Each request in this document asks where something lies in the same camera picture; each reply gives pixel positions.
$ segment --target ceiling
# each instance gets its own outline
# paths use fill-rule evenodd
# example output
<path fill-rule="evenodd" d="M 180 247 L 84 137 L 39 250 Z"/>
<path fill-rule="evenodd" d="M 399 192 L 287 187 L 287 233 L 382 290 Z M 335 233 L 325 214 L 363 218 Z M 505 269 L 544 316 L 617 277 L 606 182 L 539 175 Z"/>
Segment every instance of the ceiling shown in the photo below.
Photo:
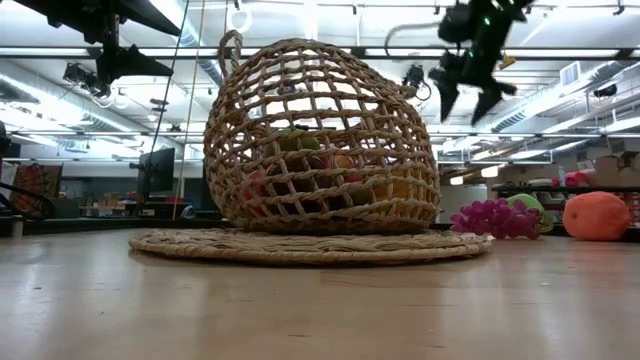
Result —
<path fill-rule="evenodd" d="M 185 0 L 153 0 L 151 1 L 162 11 L 167 18 L 177 25 L 180 25 L 183 10 L 187 1 Z M 407 24 L 424 24 L 422 28 L 398 31 L 390 39 L 389 46 L 393 51 L 394 47 L 425 47 L 425 46 L 450 46 L 437 37 L 437 29 L 433 24 L 437 24 L 444 14 L 444 9 L 439 14 L 435 14 L 438 6 L 452 5 L 454 1 L 394 1 L 389 5 L 388 1 L 367 1 L 367 0 L 271 0 L 271 1 L 240 1 L 240 11 L 233 5 L 234 1 L 190 1 L 188 5 L 187 19 L 193 31 L 200 32 L 200 21 L 204 19 L 201 31 L 201 46 L 217 47 L 222 37 L 225 27 L 241 28 L 244 38 L 244 46 L 256 48 L 269 45 L 275 41 L 302 37 L 313 37 L 321 42 L 335 44 L 339 47 L 350 48 L 354 46 L 380 47 L 385 43 L 385 38 L 390 31 L 398 26 Z M 640 33 L 635 25 L 640 20 L 640 0 L 625 0 L 625 11 L 620 15 L 614 15 L 617 10 L 616 0 L 567 0 L 567 1 L 537 1 L 526 15 L 527 23 L 516 23 L 509 35 L 506 48 L 516 51 L 521 47 L 544 47 L 554 48 L 567 53 L 569 48 L 635 48 L 640 44 Z M 35 13 L 13 1 L 3 1 L 0 4 L 0 48 L 2 47 L 87 47 L 82 34 L 62 26 L 55 29 L 48 25 L 47 20 L 42 15 Z M 169 35 L 162 34 L 152 29 L 146 28 L 134 22 L 128 21 L 121 27 L 120 43 L 123 46 L 136 44 L 139 47 L 162 47 L 171 50 L 176 46 L 176 39 Z M 160 60 L 167 66 L 172 66 L 172 60 Z M 92 60 L 68 60 L 50 59 L 46 56 L 33 58 L 11 58 L 4 56 L 0 58 L 0 65 L 9 63 L 5 69 L 14 69 L 10 66 L 18 66 L 24 70 L 24 79 L 30 76 L 30 80 L 24 80 L 32 88 L 42 87 L 47 89 L 57 89 L 56 96 L 59 101 L 67 101 L 80 107 L 82 111 L 92 111 L 99 106 L 102 116 L 101 124 L 104 127 L 92 131 L 122 130 L 124 128 L 141 131 L 142 129 L 155 129 L 157 120 L 153 120 L 153 105 L 149 102 L 151 98 L 162 99 L 167 88 L 166 78 L 153 78 L 135 76 L 121 78 L 112 85 L 112 92 L 117 95 L 106 100 L 91 99 L 89 94 L 82 89 L 70 87 L 62 79 L 62 74 L 68 63 L 79 63 L 88 71 L 95 71 L 95 64 Z M 402 77 L 412 64 L 422 65 L 425 69 L 436 67 L 437 60 L 402 60 L 402 59 L 379 59 L 366 60 L 366 62 L 390 80 L 400 82 Z M 511 126 L 496 130 L 496 124 L 501 123 L 509 112 L 514 109 L 525 108 L 531 105 L 532 99 L 541 97 L 545 91 L 554 87 L 560 80 L 560 70 L 572 64 L 571 59 L 563 61 L 517 61 L 505 70 L 496 71 L 495 77 L 504 82 L 514 84 L 519 91 L 516 96 L 503 101 L 491 113 L 475 127 L 470 125 L 470 117 L 477 101 L 478 91 L 476 89 L 465 88 L 454 107 L 451 116 L 446 124 L 440 124 L 439 108 L 440 97 L 435 86 L 432 86 L 433 95 L 426 102 L 414 101 L 415 105 L 428 125 L 431 133 L 435 132 L 503 132 L 503 133 L 542 133 L 546 129 L 558 123 L 572 120 L 584 114 L 593 113 L 594 109 L 603 108 L 595 118 L 587 116 L 584 121 L 576 123 L 574 126 L 562 129 L 571 133 L 593 133 L 603 128 L 608 122 L 626 118 L 633 118 L 635 103 L 629 99 L 624 108 L 617 109 L 619 118 L 613 118 L 611 110 L 616 109 L 615 102 L 625 98 L 631 98 L 637 93 L 636 71 L 632 64 L 627 64 L 624 71 L 614 73 L 615 77 L 608 79 L 596 79 L 593 83 L 584 85 L 582 88 L 573 89 L 567 93 L 562 90 L 550 98 L 549 94 L 541 98 L 540 102 L 544 106 L 538 106 L 538 110 L 530 108 L 525 110 L 527 115 L 518 118 Z M 588 70 L 600 69 L 598 66 L 603 62 L 581 62 L 581 71 L 585 74 L 593 75 Z M 168 131 L 171 124 L 180 125 L 181 130 L 186 130 L 187 119 L 190 119 L 190 131 L 199 132 L 204 128 L 207 121 L 211 104 L 216 98 L 218 86 L 215 81 L 203 70 L 202 64 L 197 64 L 194 60 L 177 60 L 174 66 L 174 76 L 170 80 L 170 90 L 168 94 L 169 105 L 164 116 L 161 131 Z M 617 83 L 618 94 L 615 96 L 593 97 L 591 87 L 598 85 L 603 87 Z M 51 124 L 38 125 L 37 122 L 30 122 L 30 127 L 19 127 L 8 124 L 9 130 L 44 130 L 49 129 Z M 624 126 L 625 133 L 634 130 L 634 127 Z M 61 130 L 74 128 L 68 126 L 64 121 L 57 123 L 55 129 Z M 60 143 L 59 137 L 51 137 L 53 143 Z M 124 151 L 126 155 L 136 154 L 140 151 L 148 151 L 150 141 L 144 145 L 145 136 L 122 137 L 127 141 L 118 143 L 113 140 L 114 147 L 94 147 L 91 149 L 103 149 L 106 153 L 98 153 L 97 150 L 87 150 L 84 155 L 87 158 L 111 157 L 109 152 L 117 153 L 120 150 L 129 149 L 132 152 Z M 14 139 L 17 142 L 44 144 L 42 136 L 22 136 Z M 89 137 L 86 142 L 99 140 Z M 201 137 L 190 137 L 189 142 L 195 143 L 190 150 L 190 156 L 198 157 L 202 140 Z M 441 160 L 459 160 L 462 153 L 467 153 L 466 160 L 473 160 L 474 153 L 485 150 L 500 150 L 510 148 L 504 154 L 522 152 L 523 148 L 535 149 L 546 147 L 554 149 L 572 142 L 575 139 L 561 139 L 561 143 L 554 143 L 549 139 L 526 138 L 520 140 L 518 137 L 456 137 L 456 136 L 434 136 L 433 143 L 435 149 L 440 151 Z"/>

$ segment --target wooden table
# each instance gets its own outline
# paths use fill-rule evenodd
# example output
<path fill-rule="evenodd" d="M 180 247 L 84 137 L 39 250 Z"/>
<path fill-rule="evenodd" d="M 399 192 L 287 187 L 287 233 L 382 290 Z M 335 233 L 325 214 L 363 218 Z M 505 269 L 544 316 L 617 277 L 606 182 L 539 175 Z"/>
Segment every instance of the wooden table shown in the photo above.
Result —
<path fill-rule="evenodd" d="M 640 245 L 260 268 L 129 254 L 136 231 L 0 240 L 0 359 L 638 359 Z"/>

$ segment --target woven placemat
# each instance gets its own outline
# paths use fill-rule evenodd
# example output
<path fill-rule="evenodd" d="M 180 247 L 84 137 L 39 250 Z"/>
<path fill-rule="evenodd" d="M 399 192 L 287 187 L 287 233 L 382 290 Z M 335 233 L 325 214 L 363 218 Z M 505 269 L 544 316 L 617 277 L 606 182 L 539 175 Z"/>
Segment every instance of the woven placemat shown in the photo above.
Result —
<path fill-rule="evenodd" d="M 486 236 L 451 231 L 407 235 L 296 236 L 238 229 L 151 230 L 129 241 L 134 250 L 178 258 L 266 264 L 380 264 L 479 255 Z"/>

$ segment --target plastic grapes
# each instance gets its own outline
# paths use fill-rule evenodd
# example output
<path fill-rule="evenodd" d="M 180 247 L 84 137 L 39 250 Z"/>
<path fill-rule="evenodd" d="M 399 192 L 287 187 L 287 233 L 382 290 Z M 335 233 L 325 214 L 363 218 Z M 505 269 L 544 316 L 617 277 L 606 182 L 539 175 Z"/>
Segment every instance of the plastic grapes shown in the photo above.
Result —
<path fill-rule="evenodd" d="M 527 208 L 522 200 L 516 200 L 510 207 L 506 199 L 485 202 L 474 201 L 471 205 L 460 208 L 460 214 L 451 216 L 451 230 L 476 235 L 491 234 L 496 239 L 526 236 L 537 239 L 540 234 L 536 229 L 538 209 Z"/>

